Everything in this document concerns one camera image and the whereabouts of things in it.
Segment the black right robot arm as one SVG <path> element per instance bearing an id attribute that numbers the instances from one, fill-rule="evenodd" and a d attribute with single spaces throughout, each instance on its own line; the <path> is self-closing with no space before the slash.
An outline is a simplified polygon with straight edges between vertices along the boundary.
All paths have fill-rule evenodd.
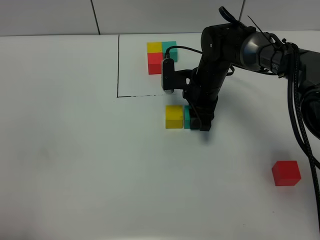
<path id="1" fill-rule="evenodd" d="M 296 113 L 316 137 L 320 135 L 320 55 L 300 49 L 275 34 L 239 23 L 207 27 L 201 34 L 198 67 L 176 71 L 168 52 L 162 62 L 162 88 L 179 89 L 190 106 L 189 127 L 209 131 L 218 94 L 235 68 L 286 78 Z"/>

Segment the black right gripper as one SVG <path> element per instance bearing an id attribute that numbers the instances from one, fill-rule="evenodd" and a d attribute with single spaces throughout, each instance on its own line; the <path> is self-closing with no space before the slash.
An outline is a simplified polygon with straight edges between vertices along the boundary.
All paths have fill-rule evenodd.
<path id="1" fill-rule="evenodd" d="M 178 70 L 174 72 L 173 88 L 182 90 L 183 98 L 191 106 L 190 128 L 208 132 L 215 117 L 220 74 L 198 67 L 193 70 Z"/>

